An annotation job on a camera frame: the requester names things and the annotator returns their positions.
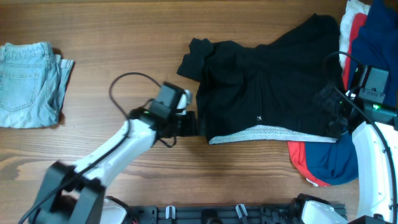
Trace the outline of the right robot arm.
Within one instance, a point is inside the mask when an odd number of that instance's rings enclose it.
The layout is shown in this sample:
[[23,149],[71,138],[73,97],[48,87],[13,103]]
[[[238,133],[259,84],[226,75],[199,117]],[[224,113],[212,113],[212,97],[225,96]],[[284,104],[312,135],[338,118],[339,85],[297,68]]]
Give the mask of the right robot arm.
[[383,105],[386,70],[365,66],[346,97],[328,84],[314,101],[347,129],[335,143],[307,143],[307,168],[330,185],[359,179],[357,217],[397,223],[397,111]]

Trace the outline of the black shorts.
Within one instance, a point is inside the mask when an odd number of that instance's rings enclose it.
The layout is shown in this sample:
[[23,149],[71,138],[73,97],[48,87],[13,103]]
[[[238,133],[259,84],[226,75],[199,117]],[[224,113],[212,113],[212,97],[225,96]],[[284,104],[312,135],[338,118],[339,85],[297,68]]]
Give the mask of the black shorts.
[[272,128],[297,141],[335,140],[313,102],[325,85],[343,87],[336,51],[340,29],[331,16],[312,15],[268,45],[193,39],[177,73],[197,81],[198,119],[211,144],[243,141]]

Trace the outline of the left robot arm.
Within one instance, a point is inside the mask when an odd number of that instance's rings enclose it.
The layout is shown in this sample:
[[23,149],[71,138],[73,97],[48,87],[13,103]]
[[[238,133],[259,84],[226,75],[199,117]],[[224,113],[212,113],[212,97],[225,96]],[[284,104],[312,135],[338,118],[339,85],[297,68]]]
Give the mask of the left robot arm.
[[171,83],[160,86],[149,107],[125,114],[122,128],[88,156],[52,164],[30,210],[20,223],[127,223],[129,207],[106,196],[115,178],[157,141],[193,136],[195,114],[187,111],[192,94]]

